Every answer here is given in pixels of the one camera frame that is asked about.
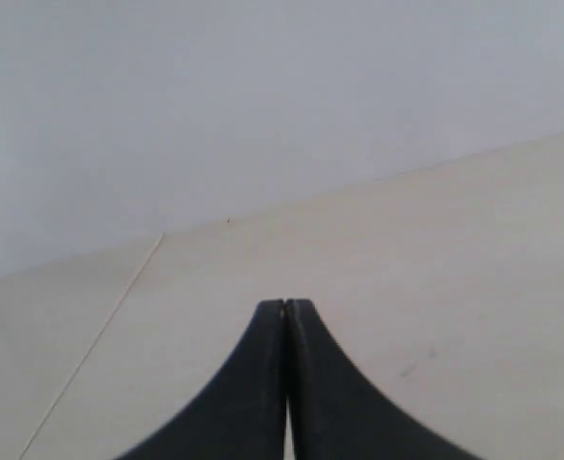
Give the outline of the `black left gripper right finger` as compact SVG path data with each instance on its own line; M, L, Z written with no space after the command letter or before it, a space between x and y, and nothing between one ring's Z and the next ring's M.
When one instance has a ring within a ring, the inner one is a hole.
M308 299L285 303L287 400L297 459L474 459L383 395Z

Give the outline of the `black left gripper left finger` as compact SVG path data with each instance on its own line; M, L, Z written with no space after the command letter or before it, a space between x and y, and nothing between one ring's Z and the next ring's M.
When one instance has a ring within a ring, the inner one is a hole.
M286 428L284 301L260 302L204 388L123 459L282 459Z

